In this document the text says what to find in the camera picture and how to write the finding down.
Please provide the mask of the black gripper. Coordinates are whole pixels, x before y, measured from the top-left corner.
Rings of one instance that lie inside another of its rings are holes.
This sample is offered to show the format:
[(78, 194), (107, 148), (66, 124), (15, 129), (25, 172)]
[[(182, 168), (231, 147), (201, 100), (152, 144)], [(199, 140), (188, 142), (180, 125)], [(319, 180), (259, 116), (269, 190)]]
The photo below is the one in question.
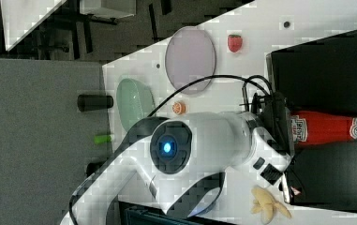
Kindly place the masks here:
[(255, 113), (275, 139), (273, 148), (279, 154), (294, 156), (294, 144), (290, 131), (290, 110), (287, 108), (286, 98), (280, 92), (261, 96), (255, 94), (251, 100), (250, 111)]

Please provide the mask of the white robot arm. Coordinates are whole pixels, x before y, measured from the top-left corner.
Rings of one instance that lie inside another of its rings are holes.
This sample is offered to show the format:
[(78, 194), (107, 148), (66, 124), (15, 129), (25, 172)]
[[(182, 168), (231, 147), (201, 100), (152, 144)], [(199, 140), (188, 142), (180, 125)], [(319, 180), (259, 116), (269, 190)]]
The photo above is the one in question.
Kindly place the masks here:
[(134, 174), (165, 215), (190, 218), (216, 202), (228, 168), (267, 188), (290, 162), (289, 149), (252, 112), (143, 118), (76, 188), (60, 225), (106, 225), (110, 204)]

